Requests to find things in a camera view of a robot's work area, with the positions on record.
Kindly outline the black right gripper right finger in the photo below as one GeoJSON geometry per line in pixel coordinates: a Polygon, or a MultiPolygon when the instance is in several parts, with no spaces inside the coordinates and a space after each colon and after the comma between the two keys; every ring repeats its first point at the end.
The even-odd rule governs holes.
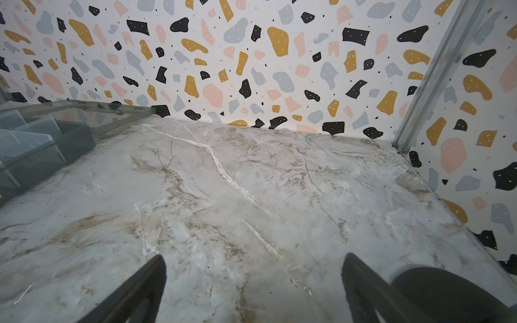
{"type": "Polygon", "coordinates": [[[341,278],[354,322],[432,321],[353,253],[345,257],[341,278]]]}

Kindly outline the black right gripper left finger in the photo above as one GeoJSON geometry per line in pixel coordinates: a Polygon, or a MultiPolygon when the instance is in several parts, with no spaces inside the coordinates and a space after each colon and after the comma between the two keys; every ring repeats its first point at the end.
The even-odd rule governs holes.
{"type": "Polygon", "coordinates": [[[166,279],[166,264],[158,254],[79,321],[155,322],[166,279]]]}

